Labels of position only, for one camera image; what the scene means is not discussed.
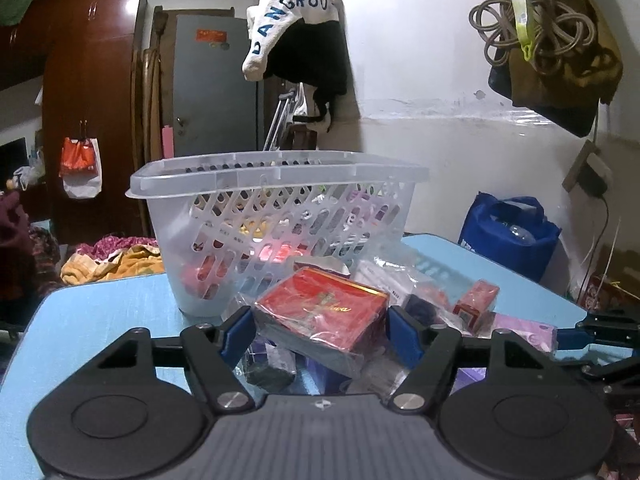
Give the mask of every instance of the gray metal door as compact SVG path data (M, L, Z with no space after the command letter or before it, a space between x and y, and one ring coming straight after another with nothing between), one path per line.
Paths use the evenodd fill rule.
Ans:
M175 156L261 149L258 85L246 81L242 74L248 49L246 20L178 15L174 60Z

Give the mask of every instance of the black cable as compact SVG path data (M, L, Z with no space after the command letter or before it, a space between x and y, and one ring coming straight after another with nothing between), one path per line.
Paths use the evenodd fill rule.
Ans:
M607 230L607 226L609 225L609 204L607 204L607 200L600 196L598 197L600 200L604 202L604 207L607 209L607 218L604 221L604 227L596 240L596 244L593 246L593 253L591 253L591 257L589 258L589 265L587 266L587 273L584 275L584 279L582 280L582 285L580 286L580 292L578 293L578 303L580 303L580 298L582 297L582 289L584 288L584 283L587 281L589 277L589 271L591 269L591 264L593 263L593 257L596 255L596 250L598 249L598 245L600 244L600 240L602 240L602 236L604 235L604 231Z

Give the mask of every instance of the bolt head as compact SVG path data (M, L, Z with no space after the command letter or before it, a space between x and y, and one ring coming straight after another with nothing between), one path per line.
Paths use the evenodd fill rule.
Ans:
M419 410L425 400L418 394L400 394L394 398L394 404L401 410Z
M234 410L246 406L249 403L249 397L242 392L225 392L218 396L216 402L221 408Z

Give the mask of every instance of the wooden wardrobe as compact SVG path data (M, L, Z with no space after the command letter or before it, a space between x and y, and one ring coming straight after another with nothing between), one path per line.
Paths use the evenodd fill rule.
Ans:
M143 208L125 192L142 149L134 101L145 7L146 0L35 0L18 25L0 27L0 87L44 69L47 194L60 243L143 235ZM98 139L102 192L72 200L58 176L60 153L65 137L84 136Z

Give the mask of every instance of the red sticker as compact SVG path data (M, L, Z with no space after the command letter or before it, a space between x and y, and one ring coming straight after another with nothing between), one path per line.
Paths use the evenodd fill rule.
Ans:
M206 41L207 43L226 43L226 30L209 30L199 28L196 31L196 41Z

